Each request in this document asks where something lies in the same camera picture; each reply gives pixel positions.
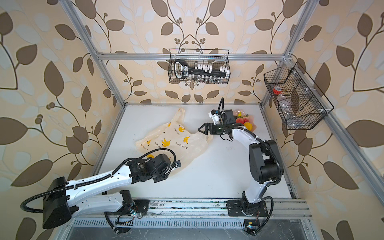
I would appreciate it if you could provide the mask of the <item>banana print plastic bag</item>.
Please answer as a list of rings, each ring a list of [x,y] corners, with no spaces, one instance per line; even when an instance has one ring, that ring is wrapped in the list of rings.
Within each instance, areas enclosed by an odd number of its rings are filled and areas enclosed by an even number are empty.
[[[181,166],[173,170],[171,176],[187,168],[194,159],[205,153],[213,139],[212,135],[188,132],[183,125],[184,116],[185,110],[180,108],[170,122],[149,132],[135,143],[141,153],[160,148],[172,150]]]

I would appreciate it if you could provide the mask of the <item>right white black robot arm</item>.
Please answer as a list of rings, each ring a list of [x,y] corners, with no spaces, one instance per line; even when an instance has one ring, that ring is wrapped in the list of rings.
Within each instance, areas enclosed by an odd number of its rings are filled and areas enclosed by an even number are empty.
[[[198,128],[198,132],[204,135],[228,135],[231,140],[240,142],[249,151],[249,168],[254,180],[242,193],[240,205],[244,215],[254,215],[267,200],[273,202],[273,198],[265,196],[265,193],[270,186],[278,185],[284,174],[275,141],[262,140],[241,124],[222,126],[205,123]]]

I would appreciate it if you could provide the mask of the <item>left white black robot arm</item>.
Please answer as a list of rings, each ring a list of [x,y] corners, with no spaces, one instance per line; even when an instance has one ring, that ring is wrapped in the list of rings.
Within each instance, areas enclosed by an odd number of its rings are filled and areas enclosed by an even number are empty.
[[[164,181],[181,165],[174,151],[155,149],[138,158],[127,158],[114,170],[89,178],[71,181],[57,178],[46,192],[24,200],[20,208],[28,213],[42,214],[45,230],[64,225],[80,215],[103,213],[110,227],[117,232],[110,214],[135,218],[145,210],[135,203],[128,190],[122,189],[116,194],[107,192],[148,180]]]

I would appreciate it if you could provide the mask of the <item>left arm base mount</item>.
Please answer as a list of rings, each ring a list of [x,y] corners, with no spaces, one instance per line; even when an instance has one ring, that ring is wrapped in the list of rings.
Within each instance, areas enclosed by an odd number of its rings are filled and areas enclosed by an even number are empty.
[[[132,216],[133,213],[146,215],[149,209],[150,200],[134,200],[135,204],[130,205],[123,201],[123,206],[116,212],[111,212],[113,216]]]

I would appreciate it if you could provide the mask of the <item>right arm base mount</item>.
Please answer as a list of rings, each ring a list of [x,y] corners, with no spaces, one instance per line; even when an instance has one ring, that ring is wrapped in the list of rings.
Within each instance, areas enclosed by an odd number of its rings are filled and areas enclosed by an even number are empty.
[[[241,200],[226,202],[228,215],[230,217],[267,217],[269,212],[265,201],[249,204]]]

